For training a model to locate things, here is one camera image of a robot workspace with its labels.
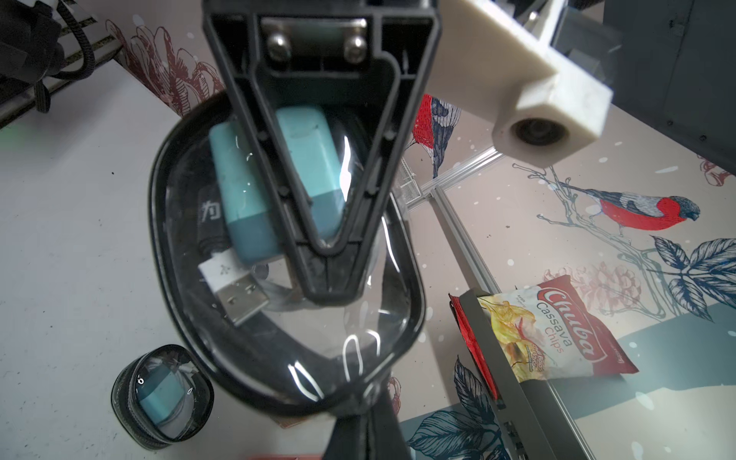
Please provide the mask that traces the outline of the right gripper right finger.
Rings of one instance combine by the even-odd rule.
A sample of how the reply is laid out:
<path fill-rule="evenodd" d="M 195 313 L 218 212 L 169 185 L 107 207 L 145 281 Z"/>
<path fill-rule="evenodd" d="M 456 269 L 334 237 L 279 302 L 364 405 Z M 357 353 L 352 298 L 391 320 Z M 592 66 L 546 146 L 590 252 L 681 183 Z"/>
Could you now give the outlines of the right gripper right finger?
<path fill-rule="evenodd" d="M 369 460 L 411 460 L 398 418 L 387 390 L 368 412 L 367 458 Z"/>

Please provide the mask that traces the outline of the teal charger plug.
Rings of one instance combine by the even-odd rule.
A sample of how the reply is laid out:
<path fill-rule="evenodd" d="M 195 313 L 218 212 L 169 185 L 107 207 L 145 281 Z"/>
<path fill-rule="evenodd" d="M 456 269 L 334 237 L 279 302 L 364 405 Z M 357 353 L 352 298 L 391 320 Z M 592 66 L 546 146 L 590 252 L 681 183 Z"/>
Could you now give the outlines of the teal charger plug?
<path fill-rule="evenodd" d="M 135 382 L 138 403 L 153 424 L 162 426 L 176 419 L 186 395 L 176 371 L 167 365 L 145 366 Z"/>
<path fill-rule="evenodd" d="M 276 111 L 296 172 L 312 200 L 319 237 L 331 241 L 339 230 L 354 176 L 358 149 L 339 120 L 315 105 Z M 232 245 L 241 262 L 254 266 L 283 255 L 274 226 L 265 181 L 245 136 L 225 122 L 209 132 L 222 210 Z"/>

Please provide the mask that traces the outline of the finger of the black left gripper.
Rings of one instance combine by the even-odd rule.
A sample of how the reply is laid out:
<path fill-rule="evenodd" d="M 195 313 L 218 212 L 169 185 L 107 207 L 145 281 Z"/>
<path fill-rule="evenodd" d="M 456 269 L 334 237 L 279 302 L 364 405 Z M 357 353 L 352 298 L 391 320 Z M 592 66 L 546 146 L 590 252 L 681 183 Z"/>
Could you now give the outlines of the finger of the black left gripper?
<path fill-rule="evenodd" d="M 434 1 L 206 1 L 204 32 L 253 147 L 276 233 L 308 299 L 362 294 L 368 259 L 429 79 Z M 369 144 L 335 241 L 319 236 L 276 113 L 352 109 Z"/>

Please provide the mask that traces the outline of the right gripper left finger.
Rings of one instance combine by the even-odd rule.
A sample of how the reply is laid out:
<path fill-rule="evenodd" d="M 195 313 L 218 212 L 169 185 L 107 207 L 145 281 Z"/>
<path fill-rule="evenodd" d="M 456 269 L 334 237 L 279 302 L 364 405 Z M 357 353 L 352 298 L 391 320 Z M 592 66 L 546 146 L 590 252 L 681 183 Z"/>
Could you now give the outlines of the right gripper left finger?
<path fill-rule="evenodd" d="M 367 460 L 370 418 L 368 414 L 338 418 L 323 460 Z"/>

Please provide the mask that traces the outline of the clear pouch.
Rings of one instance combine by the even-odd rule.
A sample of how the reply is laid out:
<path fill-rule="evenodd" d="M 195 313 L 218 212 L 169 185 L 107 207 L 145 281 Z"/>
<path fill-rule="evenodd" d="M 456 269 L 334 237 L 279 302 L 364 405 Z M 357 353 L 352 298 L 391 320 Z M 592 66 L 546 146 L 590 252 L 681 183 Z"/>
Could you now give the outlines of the clear pouch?
<path fill-rule="evenodd" d="M 153 165 L 149 228 L 172 321 L 200 368 L 258 410 L 366 413 L 425 319 L 402 201 L 391 197 L 381 216 L 360 297 L 317 304 L 284 253 L 247 266 L 235 252 L 209 141 L 211 128 L 232 118 L 225 95 L 198 105 Z"/>
<path fill-rule="evenodd" d="M 161 346 L 121 371 L 112 385 L 112 410 L 130 437 L 155 452 L 186 441 L 210 418 L 214 387 L 189 351 Z"/>

